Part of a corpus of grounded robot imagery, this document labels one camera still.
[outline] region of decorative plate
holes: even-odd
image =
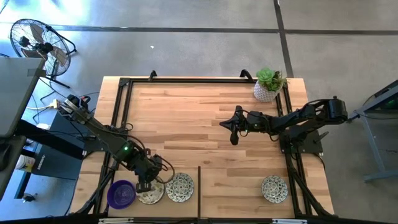
[[[188,174],[176,173],[166,184],[166,192],[173,202],[184,202],[193,194],[193,180]]]
[[[286,182],[275,175],[266,177],[261,184],[263,196],[272,203],[281,203],[287,198]]]
[[[146,205],[153,205],[157,203],[164,195],[164,184],[161,184],[156,180],[153,180],[150,184],[150,191],[137,193],[138,200]]]

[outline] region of electric fan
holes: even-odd
[[[15,22],[11,27],[10,40],[18,56],[43,58],[46,73],[51,77],[64,74],[70,65],[70,54],[76,52],[74,43],[51,26],[33,19]],[[73,45],[72,51],[64,40]]]

